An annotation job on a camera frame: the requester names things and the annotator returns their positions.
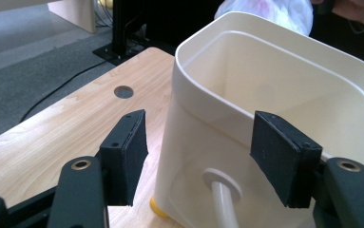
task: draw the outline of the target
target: clear plastic bag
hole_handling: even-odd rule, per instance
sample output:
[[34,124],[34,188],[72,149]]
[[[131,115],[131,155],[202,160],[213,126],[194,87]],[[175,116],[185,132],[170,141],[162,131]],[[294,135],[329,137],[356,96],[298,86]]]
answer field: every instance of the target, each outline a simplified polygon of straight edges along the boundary
[[310,0],[224,0],[215,18],[229,11],[252,13],[303,35],[313,24]]

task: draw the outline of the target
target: gray carpet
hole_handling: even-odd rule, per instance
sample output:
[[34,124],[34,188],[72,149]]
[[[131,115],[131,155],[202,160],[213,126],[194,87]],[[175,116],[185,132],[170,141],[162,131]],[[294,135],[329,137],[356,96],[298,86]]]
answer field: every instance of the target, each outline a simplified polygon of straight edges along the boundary
[[[77,73],[104,60],[92,53],[111,41],[111,30],[0,69],[0,134],[16,126],[39,100]],[[115,66],[104,63],[80,74],[40,103],[29,117]]]

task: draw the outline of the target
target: white tube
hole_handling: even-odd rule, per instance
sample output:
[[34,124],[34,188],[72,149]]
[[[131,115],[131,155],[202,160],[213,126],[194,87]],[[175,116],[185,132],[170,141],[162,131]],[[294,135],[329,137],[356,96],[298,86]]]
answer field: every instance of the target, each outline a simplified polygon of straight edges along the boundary
[[218,181],[213,181],[211,185],[219,227],[239,228],[229,188]]

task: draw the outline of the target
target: wooden table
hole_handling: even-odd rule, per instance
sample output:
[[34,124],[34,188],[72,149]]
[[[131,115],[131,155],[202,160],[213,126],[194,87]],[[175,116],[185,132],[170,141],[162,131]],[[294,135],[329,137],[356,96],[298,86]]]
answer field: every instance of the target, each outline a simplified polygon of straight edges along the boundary
[[[149,48],[0,135],[0,197],[8,207],[57,184],[71,159],[94,156],[120,118],[145,109],[149,155],[133,207],[109,207],[111,227],[181,227],[149,208],[171,94],[174,57]],[[117,86],[134,95],[120,99]]]

